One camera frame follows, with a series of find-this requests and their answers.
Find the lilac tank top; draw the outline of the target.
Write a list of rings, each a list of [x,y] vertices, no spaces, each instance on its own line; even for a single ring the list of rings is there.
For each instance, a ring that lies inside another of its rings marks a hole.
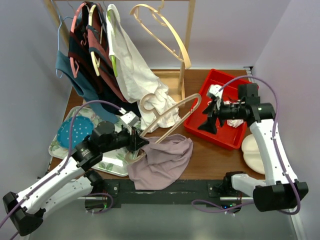
[[[148,138],[142,150],[145,156],[127,166],[128,176],[136,190],[163,190],[174,183],[188,166],[194,148],[190,138],[173,134],[157,143]]]

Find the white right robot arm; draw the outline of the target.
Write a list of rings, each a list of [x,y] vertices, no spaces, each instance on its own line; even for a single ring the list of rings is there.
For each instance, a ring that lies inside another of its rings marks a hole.
[[[256,83],[240,84],[238,100],[225,104],[222,86],[212,84],[207,96],[211,103],[203,111],[206,121],[198,129],[217,133],[216,122],[243,120],[246,122],[262,159],[264,180],[258,180],[243,172],[228,172],[223,180],[223,192],[230,197],[242,192],[253,198],[260,212],[300,210],[301,200],[309,191],[306,182],[299,181],[284,151],[271,103],[262,103]]]

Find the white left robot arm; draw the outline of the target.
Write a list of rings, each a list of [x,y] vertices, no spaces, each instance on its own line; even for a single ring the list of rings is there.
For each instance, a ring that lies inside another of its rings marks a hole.
[[[53,209],[78,197],[103,192],[102,178],[91,168],[102,161],[104,153],[121,148],[135,152],[147,144],[149,141],[133,126],[116,132],[113,123],[100,122],[52,171],[25,190],[3,196],[7,215],[0,224],[11,220],[18,235],[31,234]]]

